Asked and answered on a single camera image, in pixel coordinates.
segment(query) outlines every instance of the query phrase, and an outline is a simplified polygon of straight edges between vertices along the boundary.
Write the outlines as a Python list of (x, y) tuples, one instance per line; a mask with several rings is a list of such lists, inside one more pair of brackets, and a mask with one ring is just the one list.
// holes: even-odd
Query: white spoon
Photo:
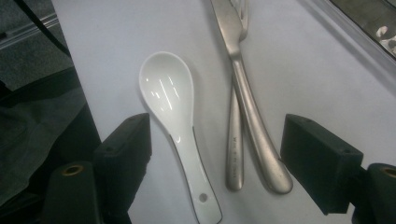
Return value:
[(199, 223), (219, 223), (222, 218), (219, 204), (193, 133), (194, 89), (188, 66), (175, 54), (155, 53), (143, 63), (139, 84), (148, 107), (175, 144)]

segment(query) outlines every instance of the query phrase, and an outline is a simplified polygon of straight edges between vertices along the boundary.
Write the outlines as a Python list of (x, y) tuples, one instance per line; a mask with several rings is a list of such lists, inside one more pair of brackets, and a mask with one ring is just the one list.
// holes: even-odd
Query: white table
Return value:
[[(138, 89), (142, 62), (156, 51), (173, 52), (193, 75), (197, 144), (219, 200), (221, 223), (350, 223), (352, 206), (348, 215), (325, 217), (295, 179), (290, 194), (269, 193), (249, 145), (243, 189), (226, 189), (232, 68), (209, 0), (52, 2), (102, 140), (127, 117), (148, 111)], [(313, 119), (362, 151), (363, 167), (395, 164), (395, 63), (337, 18), (325, 0), (250, 1), (242, 51), (263, 121), (277, 150), (285, 115), (292, 113)], [(378, 65), (367, 49), (389, 67)], [(129, 211), (132, 221), (197, 223), (177, 154), (153, 116), (151, 130), (153, 154)]]

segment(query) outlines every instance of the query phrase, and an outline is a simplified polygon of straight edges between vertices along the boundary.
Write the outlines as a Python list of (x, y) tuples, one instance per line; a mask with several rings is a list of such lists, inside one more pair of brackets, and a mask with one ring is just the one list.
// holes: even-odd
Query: fork handle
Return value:
[(230, 127), (228, 132), (226, 183), (230, 190), (240, 190), (244, 185), (244, 150), (242, 119), (235, 89), (232, 87), (230, 103)]
[(293, 187), (290, 175), (285, 165), (281, 162), (263, 125), (248, 84), (242, 56), (239, 54), (236, 57), (232, 57), (232, 61), (234, 70), (233, 85), (263, 177), (273, 192), (279, 194), (289, 193)]

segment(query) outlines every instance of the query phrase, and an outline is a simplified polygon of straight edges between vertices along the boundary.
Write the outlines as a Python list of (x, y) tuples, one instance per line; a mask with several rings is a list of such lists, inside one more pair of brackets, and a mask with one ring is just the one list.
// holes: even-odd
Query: fork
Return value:
[[(248, 34), (248, 0), (231, 0), (242, 22), (240, 40)], [(240, 190), (244, 185), (244, 150), (242, 141), (242, 120), (235, 89), (232, 87), (230, 102), (230, 126), (228, 132), (226, 184), (230, 190)]]
[(293, 186), (291, 177), (264, 127), (248, 84), (239, 47), (243, 33), (242, 22), (229, 0), (211, 0), (211, 2), (225, 47), (233, 63), (233, 86), (262, 175), (270, 190), (279, 194), (289, 193)]

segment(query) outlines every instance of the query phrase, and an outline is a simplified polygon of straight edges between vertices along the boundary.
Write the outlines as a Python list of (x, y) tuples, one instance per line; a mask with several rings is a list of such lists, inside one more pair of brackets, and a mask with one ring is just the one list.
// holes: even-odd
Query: utensil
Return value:
[[(238, 12), (242, 22), (243, 40), (248, 34), (248, 0), (231, 0), (233, 7)], [(240, 190), (244, 185), (244, 149), (242, 141), (242, 120), (239, 111), (238, 100), (236, 99), (235, 89), (232, 86), (230, 102), (230, 126), (228, 132), (227, 162), (226, 162), (226, 183), (231, 190)]]
[(219, 204), (193, 133), (194, 97), (188, 66), (175, 54), (154, 53), (141, 67), (139, 84), (148, 107), (175, 144), (199, 223), (219, 223), (222, 219)]
[(279, 155), (265, 130), (248, 84), (239, 47), (240, 36), (243, 31), (242, 22), (229, 0), (211, 0), (211, 2), (225, 47), (233, 63), (233, 85), (263, 177), (269, 189), (273, 192), (288, 193), (293, 186), (290, 175), (280, 161)]

